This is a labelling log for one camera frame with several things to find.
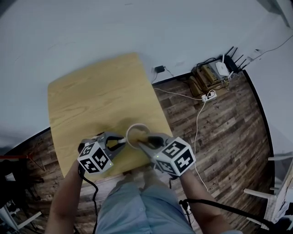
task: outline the white wall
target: white wall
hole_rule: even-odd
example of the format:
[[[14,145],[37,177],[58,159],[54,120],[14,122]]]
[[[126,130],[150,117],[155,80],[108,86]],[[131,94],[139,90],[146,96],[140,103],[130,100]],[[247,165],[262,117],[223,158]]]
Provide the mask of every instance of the white wall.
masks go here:
[[[235,58],[242,53],[249,55],[254,49],[262,53],[274,49],[291,35],[293,30],[285,25],[282,17],[268,12],[239,44]],[[246,70],[263,105],[274,153],[293,151],[293,38],[253,61]]]
[[[0,147],[49,127],[51,81],[129,52],[140,54],[149,80],[158,65],[188,73],[239,43],[265,14],[256,0],[16,1],[0,18]]]

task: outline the white cube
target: white cube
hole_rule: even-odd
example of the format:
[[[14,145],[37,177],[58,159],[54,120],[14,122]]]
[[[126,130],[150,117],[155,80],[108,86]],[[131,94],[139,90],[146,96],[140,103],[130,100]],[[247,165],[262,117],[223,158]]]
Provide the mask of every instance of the white cube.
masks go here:
[[[174,176],[182,175],[195,163],[190,145],[179,137],[155,155],[154,160],[162,171]]]
[[[113,166],[98,142],[85,145],[77,160],[89,174],[101,174]]]

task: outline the wooden table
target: wooden table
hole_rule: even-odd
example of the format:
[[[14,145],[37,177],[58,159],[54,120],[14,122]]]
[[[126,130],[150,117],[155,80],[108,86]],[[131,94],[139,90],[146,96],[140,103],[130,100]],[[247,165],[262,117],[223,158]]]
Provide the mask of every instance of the wooden table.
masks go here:
[[[63,175],[78,157],[82,139],[111,131],[125,136],[134,123],[172,136],[165,115],[136,53],[92,64],[61,77],[48,87],[54,147]],[[149,162],[140,150],[126,146],[114,166],[91,180],[120,174]]]

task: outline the dark wood plank floor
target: dark wood plank floor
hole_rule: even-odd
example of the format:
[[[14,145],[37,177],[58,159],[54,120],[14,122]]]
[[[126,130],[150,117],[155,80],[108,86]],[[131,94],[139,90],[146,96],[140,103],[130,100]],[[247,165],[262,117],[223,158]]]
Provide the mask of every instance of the dark wood plank floor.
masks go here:
[[[155,87],[191,96],[188,86],[176,80]],[[173,135],[182,137],[193,145],[196,115],[203,105],[202,102],[159,90],[156,90],[156,94]],[[263,216],[266,201],[243,193],[245,188],[269,193],[272,176],[267,163],[269,144],[260,110],[244,76],[232,81],[230,91],[219,90],[217,94],[217,99],[206,104],[198,120],[195,155],[197,169],[209,192],[218,202]],[[36,162],[46,169],[43,172],[33,163],[27,162],[30,175],[44,179],[43,184],[36,184],[34,187],[41,200],[35,202],[27,196],[30,212],[40,210],[43,213],[34,221],[39,232],[43,232],[54,193],[63,179],[49,130],[16,147],[11,154],[30,152],[34,152]],[[96,182],[99,187],[98,208],[116,182],[122,178],[122,175],[118,175]],[[168,183],[167,176],[162,175],[161,179]],[[136,181],[143,183],[139,174]],[[185,197],[179,181],[172,182],[172,189],[179,199]],[[91,185],[82,186],[76,217],[76,227],[81,234],[91,234],[96,221],[93,193],[94,188]],[[259,226],[244,217],[225,211],[223,213],[231,225],[243,233],[258,232]],[[201,233],[196,223],[193,228]],[[23,229],[22,233],[32,232]]]

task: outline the person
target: person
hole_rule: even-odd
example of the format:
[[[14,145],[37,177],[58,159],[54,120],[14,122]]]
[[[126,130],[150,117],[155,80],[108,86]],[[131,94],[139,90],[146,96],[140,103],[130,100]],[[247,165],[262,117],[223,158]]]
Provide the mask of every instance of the person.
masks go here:
[[[52,201],[46,234],[72,234],[79,203],[82,178],[78,161],[62,181]],[[145,186],[137,188],[127,174],[110,192],[98,214],[96,234],[194,234],[178,203],[176,194],[161,182],[153,170],[144,172]],[[180,181],[187,198],[214,201],[187,170]],[[232,230],[221,211],[201,203],[190,210],[203,234],[241,234]]]

